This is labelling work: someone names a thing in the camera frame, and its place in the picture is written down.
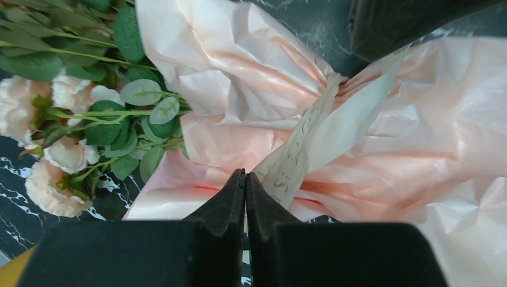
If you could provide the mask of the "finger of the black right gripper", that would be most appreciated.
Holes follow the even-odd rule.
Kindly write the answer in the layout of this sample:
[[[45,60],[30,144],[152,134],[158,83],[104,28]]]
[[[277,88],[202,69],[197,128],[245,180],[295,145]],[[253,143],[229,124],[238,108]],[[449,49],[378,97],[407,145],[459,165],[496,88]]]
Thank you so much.
[[[350,51],[374,62],[453,20],[503,4],[498,0],[359,0],[348,19]]]

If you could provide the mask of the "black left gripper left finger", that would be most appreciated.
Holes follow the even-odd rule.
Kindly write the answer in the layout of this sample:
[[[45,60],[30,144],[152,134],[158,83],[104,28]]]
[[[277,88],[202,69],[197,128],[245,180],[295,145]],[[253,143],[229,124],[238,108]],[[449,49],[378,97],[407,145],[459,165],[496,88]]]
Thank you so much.
[[[53,228],[19,286],[238,286],[245,171],[182,220],[88,221]]]

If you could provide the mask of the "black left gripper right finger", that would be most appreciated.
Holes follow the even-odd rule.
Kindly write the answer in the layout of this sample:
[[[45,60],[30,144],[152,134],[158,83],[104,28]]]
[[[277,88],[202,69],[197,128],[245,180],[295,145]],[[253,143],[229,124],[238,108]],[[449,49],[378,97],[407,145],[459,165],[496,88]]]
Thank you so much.
[[[398,222],[305,223],[246,176],[253,286],[446,286],[422,233]]]

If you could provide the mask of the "cream ribbon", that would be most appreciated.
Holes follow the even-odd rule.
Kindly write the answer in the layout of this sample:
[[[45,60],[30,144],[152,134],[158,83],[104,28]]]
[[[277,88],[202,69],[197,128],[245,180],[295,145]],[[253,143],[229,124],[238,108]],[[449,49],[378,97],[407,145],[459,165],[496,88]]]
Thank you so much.
[[[309,107],[284,143],[260,162],[253,172],[266,192],[285,209],[305,176],[349,151],[366,134],[385,103],[408,54],[404,46],[381,59],[381,75],[334,109],[345,77],[332,73],[321,97]]]

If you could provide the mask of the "pink wrapping paper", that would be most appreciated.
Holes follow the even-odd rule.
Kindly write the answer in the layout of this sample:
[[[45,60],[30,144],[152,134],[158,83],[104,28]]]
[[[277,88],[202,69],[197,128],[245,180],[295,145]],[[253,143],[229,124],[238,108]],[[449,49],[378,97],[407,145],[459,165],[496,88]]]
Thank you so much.
[[[233,170],[287,143],[335,71],[259,6],[138,1],[149,60],[191,107],[187,155],[168,151],[127,220],[182,219]],[[334,109],[381,75],[345,77]],[[506,39],[414,48],[378,117],[349,151],[305,176],[287,208],[306,221],[399,221],[430,241],[451,286],[506,285]]]

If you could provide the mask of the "yellow cylindrical vase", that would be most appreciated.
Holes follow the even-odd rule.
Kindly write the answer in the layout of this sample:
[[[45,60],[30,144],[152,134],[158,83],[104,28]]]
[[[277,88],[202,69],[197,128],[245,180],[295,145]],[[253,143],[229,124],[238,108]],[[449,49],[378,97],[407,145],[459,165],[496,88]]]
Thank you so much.
[[[36,246],[15,257],[1,267],[1,287],[15,287]]]

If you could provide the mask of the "pink rose bouquet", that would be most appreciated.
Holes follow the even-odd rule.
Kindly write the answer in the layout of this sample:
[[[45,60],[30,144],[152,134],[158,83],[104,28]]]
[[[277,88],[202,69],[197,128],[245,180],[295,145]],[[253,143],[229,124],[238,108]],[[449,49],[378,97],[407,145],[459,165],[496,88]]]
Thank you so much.
[[[44,212],[79,216],[104,174],[147,181],[184,148],[190,106],[147,58],[137,4],[1,2],[1,135],[36,157],[25,188]]]

